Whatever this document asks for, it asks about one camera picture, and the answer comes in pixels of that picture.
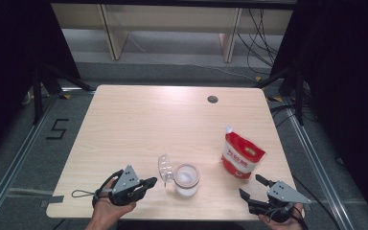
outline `open clear lid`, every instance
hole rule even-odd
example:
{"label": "open clear lid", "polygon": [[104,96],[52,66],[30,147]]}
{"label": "open clear lid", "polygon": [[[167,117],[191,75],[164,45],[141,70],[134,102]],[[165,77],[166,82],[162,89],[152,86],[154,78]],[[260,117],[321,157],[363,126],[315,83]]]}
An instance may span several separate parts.
{"label": "open clear lid", "polygon": [[173,168],[170,165],[169,155],[165,154],[159,157],[158,167],[161,179],[164,180],[164,182],[174,181]]}

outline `light wood tabletop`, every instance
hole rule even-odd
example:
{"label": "light wood tabletop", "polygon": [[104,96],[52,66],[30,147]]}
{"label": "light wood tabletop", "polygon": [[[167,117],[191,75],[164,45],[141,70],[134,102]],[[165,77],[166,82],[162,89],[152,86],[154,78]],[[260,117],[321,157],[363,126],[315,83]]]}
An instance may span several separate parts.
{"label": "light wood tabletop", "polygon": [[[208,102],[210,96],[218,101]],[[231,175],[220,161],[228,125],[266,151],[248,180]],[[195,195],[180,196],[173,183],[165,187],[158,171],[158,157],[164,154],[174,168],[184,163],[198,168]],[[92,196],[74,198],[72,192],[95,192],[127,165],[140,179],[158,181],[124,219],[254,220],[239,188],[253,199],[267,201],[268,187],[255,180],[256,173],[294,187],[261,89],[101,85],[54,191],[64,199],[49,204],[47,215],[91,218]]]}

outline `red bag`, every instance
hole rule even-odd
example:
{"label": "red bag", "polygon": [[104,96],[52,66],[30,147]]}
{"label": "red bag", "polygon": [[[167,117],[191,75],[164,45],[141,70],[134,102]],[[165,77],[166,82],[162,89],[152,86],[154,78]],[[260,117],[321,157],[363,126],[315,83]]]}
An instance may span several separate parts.
{"label": "red bag", "polygon": [[265,151],[240,137],[230,126],[226,128],[223,167],[237,178],[247,179],[265,156]]}

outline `person's right hand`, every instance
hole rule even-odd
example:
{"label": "person's right hand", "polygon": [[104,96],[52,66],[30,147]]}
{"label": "person's right hand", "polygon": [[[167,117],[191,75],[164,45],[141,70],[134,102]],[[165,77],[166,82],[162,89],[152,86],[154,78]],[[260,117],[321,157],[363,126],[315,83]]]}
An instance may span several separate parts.
{"label": "person's right hand", "polygon": [[[297,203],[294,205],[292,214],[297,218],[302,218],[301,212],[303,211],[303,204]],[[294,218],[289,218],[285,222],[279,223],[274,220],[269,219],[267,216],[260,214],[259,220],[267,225],[272,230],[303,230],[303,226]]]}

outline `hand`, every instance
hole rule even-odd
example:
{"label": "hand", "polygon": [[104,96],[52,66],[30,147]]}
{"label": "hand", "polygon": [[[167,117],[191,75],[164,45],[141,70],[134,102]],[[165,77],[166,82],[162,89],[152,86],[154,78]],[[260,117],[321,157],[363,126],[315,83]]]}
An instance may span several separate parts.
{"label": "hand", "polygon": [[[105,188],[110,188],[112,182],[109,181]],[[125,206],[113,205],[109,198],[100,198],[94,207],[92,219],[85,230],[106,230],[112,227],[124,214],[131,212],[136,207],[136,202],[131,202]]]}
{"label": "hand", "polygon": [[[293,209],[292,214],[301,218],[301,212],[303,210],[303,204],[297,203],[294,205],[295,209]],[[303,226],[294,218],[289,218],[287,221],[279,223],[274,220],[269,220],[265,215],[259,215],[259,220],[267,225],[272,230],[303,230]]]}

